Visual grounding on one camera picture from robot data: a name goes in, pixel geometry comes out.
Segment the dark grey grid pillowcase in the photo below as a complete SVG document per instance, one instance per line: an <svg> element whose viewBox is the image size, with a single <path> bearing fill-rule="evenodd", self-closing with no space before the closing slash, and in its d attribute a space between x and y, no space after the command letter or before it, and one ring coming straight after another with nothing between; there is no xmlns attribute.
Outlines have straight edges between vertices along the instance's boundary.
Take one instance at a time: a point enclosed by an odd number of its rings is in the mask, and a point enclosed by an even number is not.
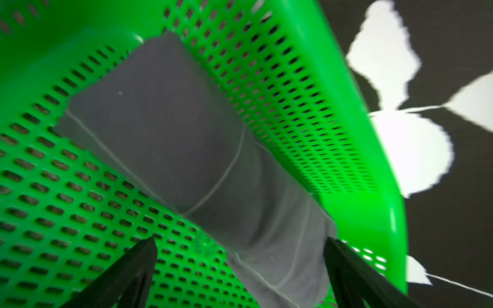
<svg viewBox="0 0 493 308"><path fill-rule="evenodd" d="M334 221L176 34L148 39L72 97L55 129L220 244L261 307L314 307L326 297Z"/></svg>

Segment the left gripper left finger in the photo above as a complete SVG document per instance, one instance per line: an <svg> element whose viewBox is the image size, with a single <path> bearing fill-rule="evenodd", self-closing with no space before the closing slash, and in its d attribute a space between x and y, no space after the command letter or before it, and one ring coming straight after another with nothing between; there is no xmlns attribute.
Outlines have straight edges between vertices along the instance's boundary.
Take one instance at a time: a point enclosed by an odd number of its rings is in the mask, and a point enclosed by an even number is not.
<svg viewBox="0 0 493 308"><path fill-rule="evenodd" d="M154 238L138 242L63 307L146 307L157 261Z"/></svg>

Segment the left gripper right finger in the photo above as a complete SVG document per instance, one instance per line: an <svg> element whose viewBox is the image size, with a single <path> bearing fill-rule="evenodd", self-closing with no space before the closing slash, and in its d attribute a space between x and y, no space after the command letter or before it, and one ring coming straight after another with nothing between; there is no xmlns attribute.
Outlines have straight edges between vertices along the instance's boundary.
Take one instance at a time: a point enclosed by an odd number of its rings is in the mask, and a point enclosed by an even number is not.
<svg viewBox="0 0 493 308"><path fill-rule="evenodd" d="M338 307L419 307L340 240L327 239L324 260Z"/></svg>

